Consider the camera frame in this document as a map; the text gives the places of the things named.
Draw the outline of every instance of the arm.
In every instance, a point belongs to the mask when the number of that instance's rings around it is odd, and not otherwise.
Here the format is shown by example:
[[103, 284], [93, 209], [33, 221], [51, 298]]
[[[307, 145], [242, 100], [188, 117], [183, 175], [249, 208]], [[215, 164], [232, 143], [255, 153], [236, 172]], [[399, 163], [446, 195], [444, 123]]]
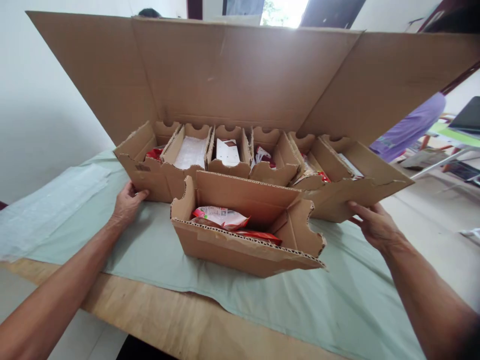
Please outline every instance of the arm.
[[352, 201], [351, 218], [385, 259], [420, 346], [429, 360], [455, 359], [479, 321], [472, 310], [410, 244], [380, 204]]
[[147, 196], [123, 188], [106, 225], [0, 325], [0, 359], [48, 358]]

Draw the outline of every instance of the purple shirt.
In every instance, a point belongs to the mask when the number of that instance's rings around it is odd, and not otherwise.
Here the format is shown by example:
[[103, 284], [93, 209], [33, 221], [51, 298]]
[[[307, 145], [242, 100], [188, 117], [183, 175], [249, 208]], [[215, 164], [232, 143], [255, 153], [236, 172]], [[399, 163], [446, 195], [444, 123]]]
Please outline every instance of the purple shirt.
[[445, 96], [437, 92], [406, 118], [370, 145], [370, 150], [387, 163], [398, 158], [406, 148], [425, 135], [445, 109]]

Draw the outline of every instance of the cardboard box lid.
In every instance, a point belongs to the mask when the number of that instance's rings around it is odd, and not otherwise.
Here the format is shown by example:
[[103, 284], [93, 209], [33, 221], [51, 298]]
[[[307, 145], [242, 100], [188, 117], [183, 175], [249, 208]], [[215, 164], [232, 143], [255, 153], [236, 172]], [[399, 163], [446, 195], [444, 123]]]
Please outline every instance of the cardboard box lid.
[[114, 143], [145, 120], [370, 144], [480, 59], [480, 36], [28, 11]]

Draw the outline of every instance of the laptop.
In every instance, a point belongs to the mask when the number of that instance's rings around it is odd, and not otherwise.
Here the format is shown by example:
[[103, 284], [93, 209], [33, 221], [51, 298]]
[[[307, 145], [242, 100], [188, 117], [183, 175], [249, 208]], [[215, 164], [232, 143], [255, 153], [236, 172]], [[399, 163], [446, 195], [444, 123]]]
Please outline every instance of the laptop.
[[474, 96], [448, 125], [448, 128], [480, 140], [480, 96]]

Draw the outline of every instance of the right hand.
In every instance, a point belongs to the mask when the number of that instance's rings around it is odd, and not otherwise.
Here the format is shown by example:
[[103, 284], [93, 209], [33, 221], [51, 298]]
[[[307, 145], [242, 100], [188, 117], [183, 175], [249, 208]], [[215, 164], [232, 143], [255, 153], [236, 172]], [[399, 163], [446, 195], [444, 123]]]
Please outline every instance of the right hand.
[[360, 227], [365, 239], [380, 252], [408, 242], [390, 214], [379, 203], [369, 209], [349, 201], [348, 207], [361, 218], [358, 220], [351, 217], [349, 220]]

